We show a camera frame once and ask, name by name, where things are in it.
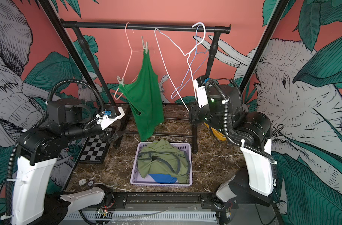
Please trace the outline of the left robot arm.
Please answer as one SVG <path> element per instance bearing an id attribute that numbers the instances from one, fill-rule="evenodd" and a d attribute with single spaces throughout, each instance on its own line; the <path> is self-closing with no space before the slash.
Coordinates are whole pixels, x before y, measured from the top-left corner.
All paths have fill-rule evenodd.
<path id="1" fill-rule="evenodd" d="M 56 90 L 66 83 L 67 79 L 52 87 L 42 118 L 23 131 L 12 150 L 6 178 L 6 211 L 0 217 L 6 225 L 57 225 L 71 213 L 92 205 L 110 207 L 115 202 L 112 190 L 104 185 L 58 197 L 46 193 L 53 168 L 63 163 L 58 156 L 70 142 L 97 135 L 112 143 L 123 135 L 115 131 L 113 123 L 125 116 L 124 110 L 106 106 L 97 89 L 91 89 L 100 104 L 94 117 L 83 118 L 86 105 L 81 100 L 54 100 Z"/>

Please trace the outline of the green tank top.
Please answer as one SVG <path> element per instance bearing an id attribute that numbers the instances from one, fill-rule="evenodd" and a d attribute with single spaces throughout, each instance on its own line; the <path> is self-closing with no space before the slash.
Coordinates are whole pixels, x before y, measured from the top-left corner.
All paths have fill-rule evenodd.
<path id="1" fill-rule="evenodd" d="M 119 85 L 131 108 L 141 141 L 150 138 L 155 127 L 164 122 L 163 102 L 149 53 L 143 54 L 142 67 L 136 81 Z"/>

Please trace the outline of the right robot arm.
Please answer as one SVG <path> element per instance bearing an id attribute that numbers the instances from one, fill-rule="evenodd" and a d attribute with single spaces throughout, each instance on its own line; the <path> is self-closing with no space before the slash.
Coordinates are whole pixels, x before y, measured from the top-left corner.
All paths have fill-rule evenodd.
<path id="1" fill-rule="evenodd" d="M 271 155 L 271 122 L 261 112 L 243 108 L 242 92 L 232 79 L 220 84 L 215 79 L 193 81 L 197 102 L 189 111 L 193 125 L 208 125 L 211 134 L 219 132 L 228 144 L 238 146 L 246 167 L 221 184 L 212 202 L 219 208 L 229 208 L 238 201 L 268 206 L 277 182 L 277 161 Z"/>

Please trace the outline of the light blue wire hanger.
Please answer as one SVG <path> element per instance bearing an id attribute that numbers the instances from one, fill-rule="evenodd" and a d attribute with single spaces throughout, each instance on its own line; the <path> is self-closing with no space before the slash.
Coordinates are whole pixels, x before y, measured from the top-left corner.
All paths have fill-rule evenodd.
<path id="1" fill-rule="evenodd" d="M 198 61 L 198 59 L 200 59 L 199 55 L 205 55 L 202 62 Z M 205 63 L 205 61 L 208 58 L 208 55 L 209 55 L 208 51 L 205 50 L 203 52 L 200 52 L 198 50 L 198 47 L 196 47 L 195 51 L 193 52 L 193 58 L 190 62 L 190 66 L 194 75 L 200 69 L 200 67 Z M 190 69 L 188 69 L 181 84 L 177 87 L 177 91 L 180 93 L 190 81 L 191 81 L 191 72 L 190 72 Z"/>

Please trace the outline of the black clothes rack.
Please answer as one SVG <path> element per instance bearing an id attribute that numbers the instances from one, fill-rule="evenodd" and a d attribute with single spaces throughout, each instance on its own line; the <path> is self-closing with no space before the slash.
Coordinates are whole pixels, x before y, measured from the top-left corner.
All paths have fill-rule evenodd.
<path id="1" fill-rule="evenodd" d="M 186 25 L 156 25 L 156 24 L 122 24 L 122 23 L 109 23 L 109 22 L 77 22 L 77 21 L 65 21 L 63 19 L 60 19 L 60 23 L 63 28 L 71 28 L 76 37 L 79 41 L 79 44 L 82 48 L 82 50 L 87 55 L 87 58 L 89 62 L 91 63 L 92 68 L 95 70 L 97 77 L 99 78 L 102 88 L 106 92 L 106 95 L 108 96 L 108 100 L 111 102 L 111 104 L 116 105 L 115 99 L 116 97 L 111 97 L 111 94 L 109 90 L 107 89 L 107 85 L 105 83 L 105 80 L 97 67 L 96 61 L 94 60 L 89 45 L 86 43 L 85 38 L 83 37 L 83 34 L 80 30 L 80 28 L 94 28 L 94 29 L 123 29 L 126 28 L 130 30 L 154 30 L 159 29 L 160 31 L 172 31 L 172 32 L 193 32 L 197 30 L 197 26 L 191 27 Z M 229 34 L 232 28 L 232 25 L 230 24 L 228 27 L 226 26 L 208 26 L 205 27 L 206 32 L 213 32 L 214 33 L 214 39 L 211 43 L 211 52 L 209 52 L 208 62 L 207 62 L 207 69 L 204 76 L 201 76 L 201 78 L 197 78 L 197 80 L 204 81 L 207 77 L 209 77 L 213 62 L 215 59 L 215 55 L 218 50 L 218 41 L 221 36 L 221 34 Z M 129 122 L 129 119 L 131 118 L 131 108 L 128 106 L 126 110 L 126 116 L 124 119 L 121 119 L 121 125 L 119 128 L 119 131 L 125 131 Z M 197 126 L 191 125 L 191 131 L 192 135 L 186 135 L 186 134 L 169 134 L 169 133 L 154 133 L 156 136 L 160 137 L 185 137 L 185 138 L 191 138 L 191 153 L 196 154 L 198 152 L 198 143 L 197 143 Z M 122 142 L 122 137 L 119 137 L 115 139 L 115 142 L 113 144 L 113 147 L 115 149 L 119 148 Z"/>

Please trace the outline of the checkerboard calibration plate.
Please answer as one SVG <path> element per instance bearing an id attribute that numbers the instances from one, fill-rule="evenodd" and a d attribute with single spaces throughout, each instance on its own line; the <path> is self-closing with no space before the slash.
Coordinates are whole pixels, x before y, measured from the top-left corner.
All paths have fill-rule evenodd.
<path id="1" fill-rule="evenodd" d="M 79 163 L 103 164 L 109 151 L 110 143 L 102 141 L 99 135 L 87 139 L 79 157 Z"/>

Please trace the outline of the blue tank top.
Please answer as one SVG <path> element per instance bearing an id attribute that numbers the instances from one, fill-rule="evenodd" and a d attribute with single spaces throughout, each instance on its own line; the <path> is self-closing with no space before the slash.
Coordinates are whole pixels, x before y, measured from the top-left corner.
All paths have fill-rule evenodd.
<path id="1" fill-rule="evenodd" d="M 150 174 L 150 177 L 156 183 L 160 183 L 160 184 L 174 184 L 178 181 L 177 178 L 172 177 L 169 174 Z"/>

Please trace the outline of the yellow plastic bowl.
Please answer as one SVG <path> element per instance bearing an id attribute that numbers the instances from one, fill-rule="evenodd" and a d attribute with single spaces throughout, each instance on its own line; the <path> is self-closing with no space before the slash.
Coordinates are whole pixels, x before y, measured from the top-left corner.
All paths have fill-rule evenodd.
<path id="1" fill-rule="evenodd" d="M 226 137 L 224 134 L 219 132 L 218 130 L 212 128 L 209 124 L 204 123 L 204 125 L 209 129 L 210 133 L 215 137 L 218 141 L 226 141 Z"/>

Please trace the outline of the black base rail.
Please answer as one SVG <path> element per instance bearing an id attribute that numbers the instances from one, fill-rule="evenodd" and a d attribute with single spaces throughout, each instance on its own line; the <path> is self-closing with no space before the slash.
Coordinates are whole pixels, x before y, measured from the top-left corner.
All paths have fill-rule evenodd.
<path id="1" fill-rule="evenodd" d="M 173 192 L 114 192 L 106 194 L 105 200 L 91 207 L 111 206 L 111 209 L 125 209 L 131 204 L 198 204 L 202 209 L 224 210 L 237 209 L 241 204 L 260 204 L 270 206 L 272 197 L 255 197 L 248 193 L 237 195 L 235 198 L 223 202 L 212 193 L 173 193 Z"/>

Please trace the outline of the white wire hanger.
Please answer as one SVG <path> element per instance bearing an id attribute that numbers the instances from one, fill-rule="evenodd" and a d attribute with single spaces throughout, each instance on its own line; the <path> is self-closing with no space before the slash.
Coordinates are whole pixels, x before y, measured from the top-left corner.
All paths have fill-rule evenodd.
<path id="1" fill-rule="evenodd" d="M 160 56 L 161 56 L 161 59 L 162 59 L 162 63 L 163 63 L 165 72 L 168 75 L 171 84 L 173 85 L 177 95 L 179 96 L 179 99 L 181 100 L 182 104 L 184 105 L 184 107 L 186 108 L 187 111 L 189 111 L 189 108 L 187 107 L 185 101 L 182 99 L 182 96 L 180 95 L 178 88 L 175 86 L 175 84 L 174 84 L 174 82 L 173 82 L 173 80 L 172 80 L 172 78 L 171 78 L 171 76 L 170 76 L 170 74 L 168 72 L 168 69 L 167 69 L 167 66 L 165 64 L 165 61 L 164 61 L 164 58 L 163 58 L 163 54 L 162 54 L 162 51 L 161 51 L 161 48 L 160 48 L 160 44 L 159 44 L 159 41 L 158 41 L 157 32 L 159 32 L 161 35 L 167 37 L 172 42 L 172 44 L 175 47 L 178 48 L 178 50 L 182 53 L 182 55 L 184 57 L 187 57 L 186 61 L 187 61 L 187 65 L 188 65 L 188 72 L 190 72 L 191 78 L 194 80 L 194 73 L 192 71 L 192 67 L 191 67 L 191 63 L 189 62 L 189 59 L 191 57 L 191 53 L 195 52 L 197 50 L 198 46 L 205 40 L 205 38 L 206 38 L 206 27 L 205 27 L 204 23 L 202 23 L 202 22 L 197 22 L 197 23 L 192 25 L 192 28 L 196 28 L 196 32 L 198 31 L 198 28 L 200 26 L 203 29 L 203 37 L 202 37 L 201 42 L 198 42 L 197 44 L 195 44 L 195 46 L 189 52 L 186 52 L 186 53 L 169 36 L 167 36 L 166 34 L 162 33 L 161 30 L 158 27 L 156 27 L 154 29 L 155 39 L 156 39 L 156 42 L 157 42 L 158 50 L 159 50 L 159 53 L 160 53 Z"/>

